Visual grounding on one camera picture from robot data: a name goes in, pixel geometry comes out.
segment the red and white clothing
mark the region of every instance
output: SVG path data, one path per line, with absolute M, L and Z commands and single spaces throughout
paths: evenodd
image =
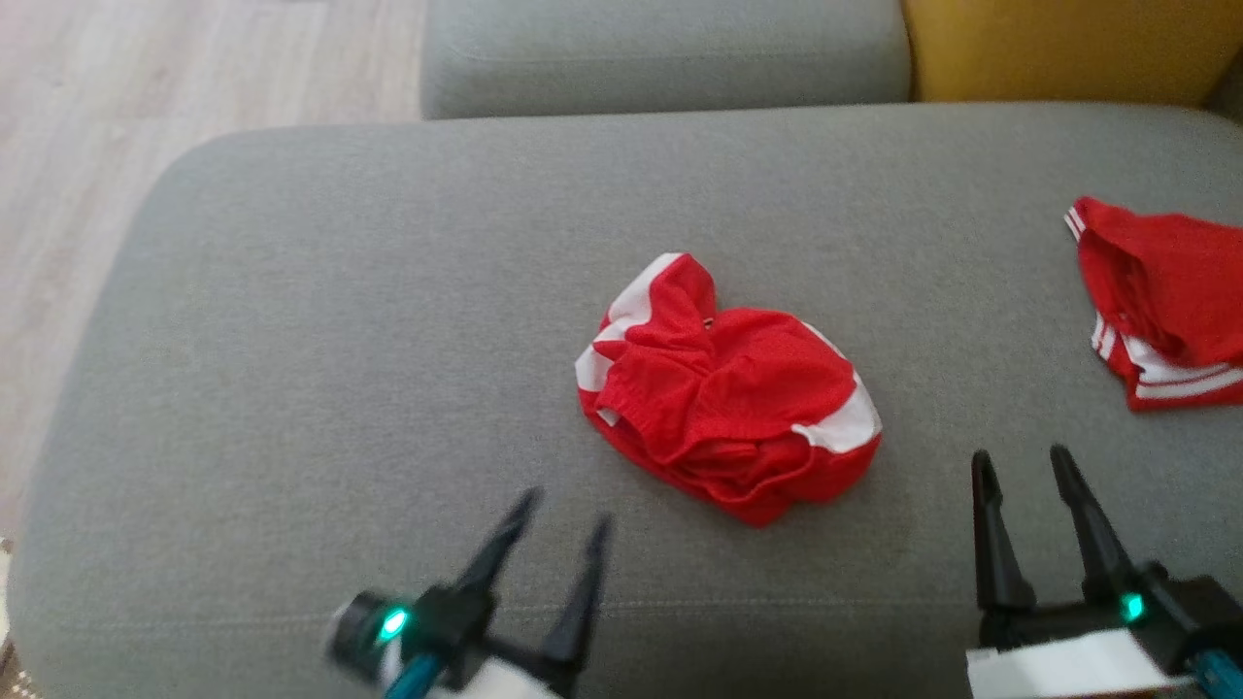
M 1093 350 L 1132 410 L 1243 403 L 1243 229 L 1081 198 L 1065 215 Z
M 853 485 L 880 445 L 859 374 L 815 328 L 717 311 L 712 276 L 659 256 L 574 364 L 583 412 L 653 475 L 753 526 Z

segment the light wood flooring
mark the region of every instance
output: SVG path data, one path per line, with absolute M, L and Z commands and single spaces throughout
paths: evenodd
M 0 535 L 159 173 L 235 131 L 416 121 L 423 14 L 424 0 L 0 0 Z

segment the blue tube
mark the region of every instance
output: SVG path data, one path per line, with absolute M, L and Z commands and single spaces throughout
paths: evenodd
M 431 692 L 443 669 L 444 663 L 435 655 L 416 657 L 384 693 L 384 699 L 423 699 Z
M 1243 699 L 1243 672 L 1221 650 L 1204 650 L 1191 660 L 1199 688 L 1211 699 Z

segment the gray ottoman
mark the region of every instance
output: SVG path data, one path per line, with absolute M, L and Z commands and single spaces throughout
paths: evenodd
M 433 0 L 428 118 L 905 102 L 897 0 Z
M 329 614 L 452 575 L 542 484 L 498 628 L 542 634 L 614 511 L 584 699 L 963 698 L 971 453 L 1069 599 L 1054 440 L 1136 557 L 1243 593 L 1243 410 L 1126 410 L 1062 223 L 1090 193 L 1243 224 L 1241 162 L 1224 119 L 1121 106 L 218 141 L 152 193 L 78 353 L 12 571 L 22 660 L 51 699 L 368 697 L 323 662 Z M 855 362 L 885 440 L 839 501 L 752 530 L 582 417 L 574 357 L 666 250 Z

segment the green light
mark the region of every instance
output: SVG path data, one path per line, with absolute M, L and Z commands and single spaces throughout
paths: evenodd
M 1136 592 L 1127 592 L 1119 597 L 1122 608 L 1122 623 L 1131 624 L 1144 617 L 1144 596 Z
M 384 617 L 384 623 L 380 624 L 380 633 L 377 637 L 378 643 L 388 643 L 397 638 L 397 634 L 401 633 L 405 624 L 410 621 L 410 612 L 405 609 L 393 609 L 389 616 Z

